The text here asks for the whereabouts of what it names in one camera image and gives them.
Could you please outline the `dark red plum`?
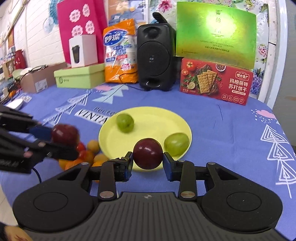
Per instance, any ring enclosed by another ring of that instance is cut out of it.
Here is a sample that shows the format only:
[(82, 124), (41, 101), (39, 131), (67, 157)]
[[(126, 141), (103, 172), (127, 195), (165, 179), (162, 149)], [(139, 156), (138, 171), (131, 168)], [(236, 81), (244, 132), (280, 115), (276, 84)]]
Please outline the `dark red plum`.
[(51, 130), (52, 141), (65, 146), (76, 147), (80, 142), (79, 130), (67, 124), (57, 124)]
[(133, 148), (133, 160), (144, 170), (157, 168), (163, 161), (163, 149), (153, 138), (139, 140)]

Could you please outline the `large orange mandarin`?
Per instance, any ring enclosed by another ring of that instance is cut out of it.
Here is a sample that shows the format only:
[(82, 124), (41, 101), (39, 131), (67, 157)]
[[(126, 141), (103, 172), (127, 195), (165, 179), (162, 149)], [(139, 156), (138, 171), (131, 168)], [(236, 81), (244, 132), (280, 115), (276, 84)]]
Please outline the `large orange mandarin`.
[(61, 169), (63, 171), (68, 170), (68, 169), (70, 169), (82, 162), (83, 162), (83, 160), (81, 160), (81, 159), (77, 159), (75, 161), (68, 161), (68, 160), (59, 159), (59, 161), (58, 161), (59, 166), (61, 167)]

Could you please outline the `green plum near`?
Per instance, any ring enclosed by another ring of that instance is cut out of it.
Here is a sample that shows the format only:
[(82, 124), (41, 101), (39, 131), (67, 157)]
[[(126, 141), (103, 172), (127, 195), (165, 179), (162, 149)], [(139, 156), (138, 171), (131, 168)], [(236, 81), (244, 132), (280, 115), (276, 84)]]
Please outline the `green plum near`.
[(185, 133), (174, 133), (164, 141), (165, 151), (171, 156), (179, 156), (188, 148), (189, 138)]

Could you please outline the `green plum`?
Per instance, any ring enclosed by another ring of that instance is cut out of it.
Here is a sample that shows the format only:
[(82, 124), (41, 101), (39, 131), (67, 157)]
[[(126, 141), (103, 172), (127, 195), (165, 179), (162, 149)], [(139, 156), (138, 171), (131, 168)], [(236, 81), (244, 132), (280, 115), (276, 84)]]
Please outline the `green plum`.
[(134, 128), (134, 119), (126, 113), (121, 113), (116, 117), (116, 124), (123, 133), (129, 133)]
[(174, 133), (164, 141), (165, 151), (171, 156), (179, 156), (188, 148), (189, 138), (185, 133)]

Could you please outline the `tan longan fruit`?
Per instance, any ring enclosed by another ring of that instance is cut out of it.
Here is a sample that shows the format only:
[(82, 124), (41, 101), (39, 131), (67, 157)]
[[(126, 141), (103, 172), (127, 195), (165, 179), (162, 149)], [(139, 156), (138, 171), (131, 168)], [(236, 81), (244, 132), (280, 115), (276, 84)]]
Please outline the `tan longan fruit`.
[(90, 140), (87, 143), (87, 149), (96, 155), (100, 151), (99, 142), (97, 140)]

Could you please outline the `red cherry tomato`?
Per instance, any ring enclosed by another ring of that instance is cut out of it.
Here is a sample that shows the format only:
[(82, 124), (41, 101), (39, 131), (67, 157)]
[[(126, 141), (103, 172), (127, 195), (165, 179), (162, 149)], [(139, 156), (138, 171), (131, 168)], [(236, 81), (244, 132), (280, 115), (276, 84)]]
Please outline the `red cherry tomato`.
[(76, 150), (77, 152), (81, 153), (82, 151), (86, 150), (86, 147), (82, 142), (79, 142), (76, 146)]

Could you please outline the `brown cardboard box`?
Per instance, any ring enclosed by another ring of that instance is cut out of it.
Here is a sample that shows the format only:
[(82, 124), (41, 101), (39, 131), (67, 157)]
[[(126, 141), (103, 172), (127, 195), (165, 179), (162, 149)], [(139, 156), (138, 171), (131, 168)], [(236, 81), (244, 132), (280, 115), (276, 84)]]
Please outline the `brown cardboard box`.
[(56, 85), (54, 72), (67, 67), (66, 62), (38, 66), (22, 77), (21, 88), (26, 93), (38, 93)]

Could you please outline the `green plum far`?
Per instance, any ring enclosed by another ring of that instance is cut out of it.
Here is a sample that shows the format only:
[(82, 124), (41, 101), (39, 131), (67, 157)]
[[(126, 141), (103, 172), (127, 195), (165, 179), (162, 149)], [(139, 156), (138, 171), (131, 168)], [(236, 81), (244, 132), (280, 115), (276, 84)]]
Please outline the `green plum far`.
[(116, 124), (123, 133), (129, 133), (134, 128), (134, 119), (126, 113), (121, 113), (116, 117)]

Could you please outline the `yellow plate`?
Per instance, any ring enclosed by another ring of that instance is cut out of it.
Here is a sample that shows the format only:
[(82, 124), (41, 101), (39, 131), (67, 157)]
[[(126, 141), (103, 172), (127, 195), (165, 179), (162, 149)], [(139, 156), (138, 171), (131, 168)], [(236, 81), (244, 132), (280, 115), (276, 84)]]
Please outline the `yellow plate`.
[[(116, 118), (123, 113), (134, 120), (134, 128), (129, 133), (123, 133), (117, 127)], [(99, 131), (98, 142), (102, 153), (115, 159), (133, 151), (135, 144), (143, 138), (155, 139), (165, 150), (165, 139), (174, 133), (186, 134), (189, 144), (192, 143), (191, 129), (181, 116), (164, 108), (141, 106), (122, 110), (108, 118)]]

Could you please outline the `blue printed tablecloth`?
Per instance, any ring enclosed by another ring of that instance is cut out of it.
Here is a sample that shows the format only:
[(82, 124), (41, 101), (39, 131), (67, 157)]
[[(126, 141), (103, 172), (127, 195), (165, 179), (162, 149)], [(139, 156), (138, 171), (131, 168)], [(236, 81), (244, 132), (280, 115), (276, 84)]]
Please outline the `blue printed tablecloth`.
[(126, 85), (93, 90), (51, 87), (21, 94), (23, 111), (46, 123), (70, 123), (82, 142), (98, 137), (102, 122), (136, 106), (175, 112), (189, 125), (193, 140), (185, 158), (196, 165), (214, 161), (276, 192), (283, 203), (277, 230), (295, 238), (295, 154), (271, 109), (250, 98), (239, 105), (171, 91), (140, 91)]

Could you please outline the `light green shoe box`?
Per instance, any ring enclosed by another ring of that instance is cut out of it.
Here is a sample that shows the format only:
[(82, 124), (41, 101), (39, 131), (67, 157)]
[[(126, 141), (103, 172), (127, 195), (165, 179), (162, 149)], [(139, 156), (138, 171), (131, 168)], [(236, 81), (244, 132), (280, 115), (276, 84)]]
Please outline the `light green shoe box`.
[(59, 88), (92, 89), (105, 82), (104, 64), (85, 67), (65, 68), (54, 71), (56, 85)]

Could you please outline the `red cracker box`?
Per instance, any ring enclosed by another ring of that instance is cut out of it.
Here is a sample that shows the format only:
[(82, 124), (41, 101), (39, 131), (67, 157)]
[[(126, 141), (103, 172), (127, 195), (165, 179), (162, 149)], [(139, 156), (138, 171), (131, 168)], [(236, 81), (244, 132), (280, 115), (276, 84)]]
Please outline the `red cracker box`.
[(197, 59), (183, 58), (180, 91), (245, 105), (253, 72), (242, 68)]

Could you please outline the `magenta paper bag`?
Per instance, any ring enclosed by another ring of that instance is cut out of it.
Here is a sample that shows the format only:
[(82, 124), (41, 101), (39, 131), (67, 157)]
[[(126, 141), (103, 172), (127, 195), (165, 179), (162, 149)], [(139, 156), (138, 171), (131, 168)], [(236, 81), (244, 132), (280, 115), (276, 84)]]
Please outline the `magenta paper bag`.
[(107, 28), (103, 0), (66, 0), (57, 4), (58, 25), (65, 61), (70, 63), (69, 39), (95, 35), (98, 62), (104, 62), (103, 30)]

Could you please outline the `black speaker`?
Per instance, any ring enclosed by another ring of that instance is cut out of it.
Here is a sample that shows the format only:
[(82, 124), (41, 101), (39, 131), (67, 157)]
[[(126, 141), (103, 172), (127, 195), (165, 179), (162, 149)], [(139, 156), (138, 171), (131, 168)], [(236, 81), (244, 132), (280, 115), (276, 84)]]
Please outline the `black speaker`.
[(137, 30), (138, 81), (145, 90), (168, 91), (175, 83), (176, 31), (160, 13), (152, 16), (156, 23)]

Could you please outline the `green gift box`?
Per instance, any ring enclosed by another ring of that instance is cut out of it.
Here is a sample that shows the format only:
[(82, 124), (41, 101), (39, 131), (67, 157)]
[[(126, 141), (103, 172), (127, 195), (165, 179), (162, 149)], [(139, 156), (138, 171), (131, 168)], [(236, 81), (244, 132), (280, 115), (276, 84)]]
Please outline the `green gift box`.
[(256, 15), (217, 4), (177, 3), (176, 55), (251, 70)]

